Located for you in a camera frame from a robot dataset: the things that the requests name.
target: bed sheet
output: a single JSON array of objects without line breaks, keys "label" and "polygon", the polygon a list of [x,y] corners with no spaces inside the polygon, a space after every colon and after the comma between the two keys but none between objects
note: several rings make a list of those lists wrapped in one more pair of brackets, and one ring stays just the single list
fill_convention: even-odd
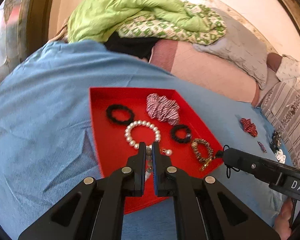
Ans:
[{"label": "bed sheet", "polygon": [[[250,103],[230,100],[94,41],[46,44],[0,85],[0,225],[13,239],[87,176],[100,178],[90,123],[91,86],[176,89],[219,142],[275,160],[273,127]],[[251,118],[258,136],[243,132]],[[264,154],[257,141],[266,147]],[[245,172],[215,176],[272,225],[284,197]],[[173,201],[124,217],[122,239],[176,239]]]}]

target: person's hand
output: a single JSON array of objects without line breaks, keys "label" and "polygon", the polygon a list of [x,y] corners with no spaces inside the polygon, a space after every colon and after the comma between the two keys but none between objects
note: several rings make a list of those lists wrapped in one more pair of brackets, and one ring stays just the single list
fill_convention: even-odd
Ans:
[{"label": "person's hand", "polygon": [[280,214],[274,221],[274,230],[279,234],[281,240],[287,240],[291,235],[289,219],[292,214],[292,206],[291,198],[287,198],[281,207]]}]

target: green blanket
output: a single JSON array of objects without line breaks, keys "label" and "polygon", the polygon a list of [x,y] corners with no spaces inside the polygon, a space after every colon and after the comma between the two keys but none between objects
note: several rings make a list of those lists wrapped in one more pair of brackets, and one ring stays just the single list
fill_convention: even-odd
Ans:
[{"label": "green blanket", "polygon": [[185,2],[185,8],[190,15],[198,15],[203,21],[207,21],[210,30],[204,32],[192,32],[182,29],[172,22],[155,19],[152,15],[144,15],[122,24],[116,31],[121,38],[146,38],[156,37],[175,41],[187,41],[200,45],[210,45],[226,34],[226,28],[220,15],[202,5]]},{"label": "green blanket", "polygon": [[181,0],[84,0],[68,22],[69,42],[92,39],[106,42],[120,26],[140,16],[154,17],[194,33],[226,33],[224,22],[209,14],[195,14]]}]

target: pink striped scrunchie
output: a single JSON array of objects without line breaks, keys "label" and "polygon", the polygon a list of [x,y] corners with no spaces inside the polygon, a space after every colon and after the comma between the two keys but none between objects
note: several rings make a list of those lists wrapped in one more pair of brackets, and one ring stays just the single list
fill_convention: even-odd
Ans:
[{"label": "pink striped scrunchie", "polygon": [[160,122],[177,125],[179,108],[175,100],[169,100],[166,96],[159,97],[156,93],[147,96],[146,111],[151,119],[157,118]]}]

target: black scrunchie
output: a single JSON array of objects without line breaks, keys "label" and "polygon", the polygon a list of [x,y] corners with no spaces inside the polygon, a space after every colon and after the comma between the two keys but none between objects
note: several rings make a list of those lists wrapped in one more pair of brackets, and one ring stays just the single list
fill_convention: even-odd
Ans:
[{"label": "black scrunchie", "polygon": [[[176,136],[176,132],[180,129],[186,129],[186,137],[181,139],[179,138],[178,136]],[[171,138],[174,139],[176,142],[178,143],[188,143],[190,142],[190,139],[191,139],[191,130],[190,128],[185,125],[185,124],[177,124],[175,125],[171,131],[170,131],[170,134],[171,134]]]},{"label": "black scrunchie", "polygon": [[[114,118],[114,117],[112,116],[112,111],[113,111],[113,110],[117,110],[117,109],[127,111],[127,112],[130,114],[130,118],[129,118],[128,120],[126,120],[126,121],[120,121],[120,120]],[[134,120],[134,113],[132,112],[132,110],[129,109],[129,108],[127,108],[126,106],[123,106],[123,105],[110,105],[110,106],[108,106],[108,108],[107,108],[107,110],[106,110],[106,114],[107,114],[107,117],[108,117],[112,122],[117,123],[117,124],[121,124],[121,125],[127,125],[127,126],[128,126],[128,125],[131,124],[131,123],[133,122],[133,120]]]}]

